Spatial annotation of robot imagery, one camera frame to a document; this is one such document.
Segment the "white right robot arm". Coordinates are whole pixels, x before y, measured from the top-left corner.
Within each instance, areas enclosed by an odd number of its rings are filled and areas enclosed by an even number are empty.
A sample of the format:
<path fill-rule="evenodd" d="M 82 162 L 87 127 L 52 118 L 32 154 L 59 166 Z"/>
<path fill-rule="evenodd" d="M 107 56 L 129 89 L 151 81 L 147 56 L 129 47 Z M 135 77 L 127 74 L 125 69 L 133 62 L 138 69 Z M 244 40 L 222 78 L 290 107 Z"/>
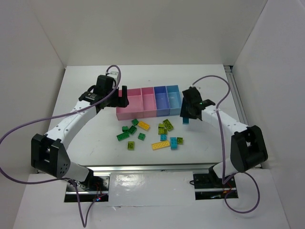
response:
<path fill-rule="evenodd" d="M 203 100 L 195 87 L 183 91 L 180 117 L 205 121 L 218 128 L 221 134 L 222 150 L 225 150 L 225 140 L 227 138 L 230 140 L 228 155 L 223 151 L 222 162 L 209 169 L 209 173 L 219 179 L 224 180 L 236 173 L 246 172 L 268 159 L 260 127 L 238 122 L 220 110 L 213 101 Z"/>

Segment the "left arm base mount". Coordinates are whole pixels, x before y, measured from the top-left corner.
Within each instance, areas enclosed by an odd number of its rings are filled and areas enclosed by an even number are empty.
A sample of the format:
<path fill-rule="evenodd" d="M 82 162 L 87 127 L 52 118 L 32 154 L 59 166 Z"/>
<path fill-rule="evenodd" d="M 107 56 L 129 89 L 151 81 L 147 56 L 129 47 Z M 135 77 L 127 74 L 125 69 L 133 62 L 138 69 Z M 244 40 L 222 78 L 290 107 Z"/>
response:
<path fill-rule="evenodd" d="M 94 175 L 99 177 L 100 179 L 91 187 L 85 187 L 79 182 L 76 182 L 80 202 L 92 202 L 94 198 L 98 198 L 97 202 L 108 202 L 110 172 L 95 171 Z M 69 182 L 66 185 L 64 202 L 77 203 L 77 194 L 75 187 Z"/>

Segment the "small cyan lego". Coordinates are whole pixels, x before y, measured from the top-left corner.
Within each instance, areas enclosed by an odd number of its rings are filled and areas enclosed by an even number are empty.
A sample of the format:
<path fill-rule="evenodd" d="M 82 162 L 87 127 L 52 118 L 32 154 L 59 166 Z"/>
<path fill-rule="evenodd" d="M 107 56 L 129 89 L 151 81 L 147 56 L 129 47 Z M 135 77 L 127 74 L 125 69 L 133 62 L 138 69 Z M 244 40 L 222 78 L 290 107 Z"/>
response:
<path fill-rule="evenodd" d="M 166 141 L 167 140 L 167 135 L 160 135 L 160 141 Z"/>

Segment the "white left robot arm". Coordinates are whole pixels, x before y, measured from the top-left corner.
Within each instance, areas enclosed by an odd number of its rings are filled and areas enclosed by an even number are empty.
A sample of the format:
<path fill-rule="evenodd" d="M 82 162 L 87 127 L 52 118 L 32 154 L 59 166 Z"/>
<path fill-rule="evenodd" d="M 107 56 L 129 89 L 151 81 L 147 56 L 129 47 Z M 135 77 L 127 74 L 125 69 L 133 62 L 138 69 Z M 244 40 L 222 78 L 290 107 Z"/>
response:
<path fill-rule="evenodd" d="M 55 178 L 69 178 L 90 187 L 101 182 L 93 171 L 70 160 L 67 149 L 79 131 L 105 107 L 129 105 L 127 87 L 119 91 L 118 72 L 99 75 L 95 85 L 80 97 L 67 117 L 44 135 L 31 140 L 31 166 Z"/>

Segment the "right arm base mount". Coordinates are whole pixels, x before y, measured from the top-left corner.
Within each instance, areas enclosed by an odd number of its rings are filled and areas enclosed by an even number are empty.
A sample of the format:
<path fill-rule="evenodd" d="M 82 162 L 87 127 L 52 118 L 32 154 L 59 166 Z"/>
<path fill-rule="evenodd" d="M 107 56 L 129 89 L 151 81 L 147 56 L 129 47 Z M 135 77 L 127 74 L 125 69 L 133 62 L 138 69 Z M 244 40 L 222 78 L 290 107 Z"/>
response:
<path fill-rule="evenodd" d="M 196 200 L 238 198 L 234 177 L 226 184 L 222 184 L 212 168 L 207 172 L 193 174 L 193 180 L 189 182 L 194 187 Z"/>

